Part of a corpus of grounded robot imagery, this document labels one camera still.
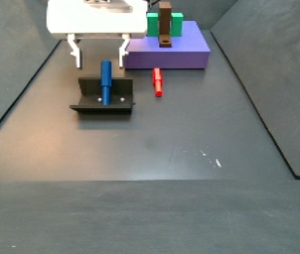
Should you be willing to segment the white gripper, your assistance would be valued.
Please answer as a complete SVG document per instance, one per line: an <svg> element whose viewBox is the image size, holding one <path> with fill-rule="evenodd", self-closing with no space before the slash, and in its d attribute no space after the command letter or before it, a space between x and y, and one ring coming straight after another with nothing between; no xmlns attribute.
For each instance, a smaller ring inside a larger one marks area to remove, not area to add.
<svg viewBox="0 0 300 254"><path fill-rule="evenodd" d="M60 40L67 39L75 57L75 67L82 69L82 53L76 38L120 38L118 66L128 55L131 38L143 38L147 30L147 2L144 0L49 0L47 28Z"/></svg>

